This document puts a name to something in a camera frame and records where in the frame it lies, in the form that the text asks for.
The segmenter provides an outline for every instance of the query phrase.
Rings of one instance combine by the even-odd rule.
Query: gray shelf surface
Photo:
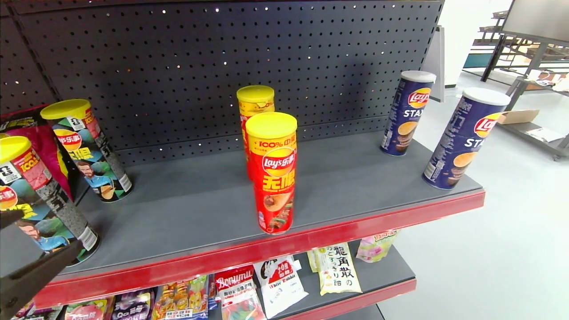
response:
[[[563,140],[562,138],[553,140],[551,142],[545,142],[526,133],[529,130],[541,128],[539,125],[536,125],[532,122],[524,122],[521,124],[499,125],[499,127],[523,138],[526,141],[535,144],[545,151],[552,152],[560,157],[569,157],[569,148],[559,147],[559,143]]]
[[[295,258],[300,260],[300,264],[302,265],[302,269],[298,271],[298,276],[300,277],[304,290],[308,292],[308,295],[299,302],[290,306],[285,311],[279,313],[273,319],[282,319],[290,317],[291,315],[300,314],[302,312],[312,310],[318,307],[327,306],[335,302],[354,298],[361,294],[381,290],[383,288],[387,288],[392,285],[396,285],[398,283],[412,280],[415,278],[415,274],[413,273],[411,268],[409,268],[409,266],[405,263],[399,252],[397,252],[397,250],[394,247],[392,247],[389,250],[389,254],[385,258],[381,259],[381,261],[375,263],[367,263],[355,258],[357,248],[359,245],[360,245],[359,241],[351,241],[349,243],[350,253],[352,254],[352,259],[354,262],[354,266],[356,267],[357,276],[358,279],[360,280],[362,293],[328,293],[321,296],[320,279],[318,278],[318,273],[313,273],[310,270],[310,265],[308,264],[308,257],[306,253],[300,253],[298,255],[295,255]],[[259,295],[259,298],[261,299],[262,303],[262,294],[260,289],[257,290],[257,294]],[[377,317],[381,315],[381,313],[378,312],[377,306],[372,305],[371,307],[375,308],[376,318],[369,318],[369,315],[371,314],[369,310],[360,309],[348,314],[335,317],[333,318],[333,320],[382,319],[380,317]],[[209,319],[221,320],[220,310],[221,310],[220,308],[216,310],[211,310],[209,312]],[[351,317],[352,314],[368,315],[368,317],[349,318],[348,316]]]
[[[452,191],[429,186],[421,175],[431,152],[414,141],[407,155],[391,157],[378,148],[381,136],[364,133],[299,144],[295,220],[289,232],[482,190],[466,176]],[[243,151],[149,163],[127,172],[134,189],[126,198],[105,204],[92,192],[83,197],[80,209],[102,241],[97,253],[66,268],[56,280],[272,237],[257,226]],[[12,241],[1,242],[2,257],[36,259],[39,249],[26,235],[16,233]],[[13,261],[0,259],[0,272],[15,269]]]

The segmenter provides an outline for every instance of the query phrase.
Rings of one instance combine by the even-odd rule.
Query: candy bag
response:
[[[62,306],[35,309],[35,305],[29,302],[11,320],[56,320],[62,309]]]
[[[253,266],[215,274],[223,320],[266,320],[253,283]]]
[[[308,263],[310,264],[310,270],[312,272],[318,272],[318,263],[316,262],[316,256],[314,255],[314,250],[309,250],[306,252],[308,256]]]
[[[356,258],[365,262],[377,262],[387,256],[399,230],[387,230],[378,235],[365,237],[360,241]]]
[[[321,296],[326,293],[361,293],[348,243],[329,245],[313,252],[318,262]]]
[[[217,288],[215,287],[215,275],[208,276],[208,309],[217,309],[219,297],[217,296]]]
[[[69,172],[77,174],[69,154],[63,150],[47,121],[40,116],[44,107],[41,105],[31,109],[4,114],[0,118],[0,138],[24,136],[32,142],[42,162],[46,165],[53,178],[61,185],[65,193],[73,199],[69,185]]]
[[[112,320],[147,320],[154,304],[154,290],[145,289],[116,296]]]
[[[110,320],[114,297],[73,303],[65,308],[65,320]]]
[[[162,293],[154,304],[152,320],[208,318],[208,276],[189,281],[178,281],[162,286]]]
[[[268,319],[308,295],[296,273],[292,256],[259,262],[253,266],[261,283],[265,314]]]

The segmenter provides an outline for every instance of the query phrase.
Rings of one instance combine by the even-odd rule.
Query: potato chip can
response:
[[[97,249],[97,234],[26,137],[0,139],[0,207],[23,211],[24,217],[15,224],[45,253],[81,240],[84,249],[70,265],[84,261]]]
[[[271,235],[287,231],[294,217],[296,127],[281,112],[259,113],[246,124],[257,219]]]
[[[237,99],[239,100],[239,115],[241,117],[247,171],[249,178],[252,179],[249,167],[249,138],[245,124],[255,114],[275,111],[275,90],[266,85],[250,85],[237,90]]]
[[[130,193],[133,185],[101,131],[88,100],[51,104],[42,110],[41,116],[49,121],[59,142],[101,201],[115,202]]]
[[[466,88],[427,164],[423,179],[450,190],[466,172],[510,97],[493,90]]]
[[[388,155],[405,155],[413,140],[436,75],[425,71],[403,71],[395,91],[380,149]]]

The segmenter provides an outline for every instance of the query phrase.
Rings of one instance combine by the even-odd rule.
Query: gray floor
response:
[[[444,104],[429,102],[414,138],[434,149],[465,87],[506,92],[479,79],[463,73]],[[568,98],[528,93],[514,110],[534,108],[536,124],[569,131]],[[484,208],[401,232],[418,285],[378,304],[385,319],[569,319],[569,161],[495,128],[467,174],[485,187]]]

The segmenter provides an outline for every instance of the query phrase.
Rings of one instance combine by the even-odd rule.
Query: man printed on can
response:
[[[16,225],[25,234],[32,237],[38,244],[39,248],[47,253],[52,253],[69,244],[69,240],[64,236],[43,237],[38,228],[30,222],[18,220]]]
[[[105,199],[111,199],[114,195],[115,187],[113,180],[105,175],[96,175],[91,165],[85,161],[78,161],[77,167],[85,176],[85,180],[93,189],[99,189]]]

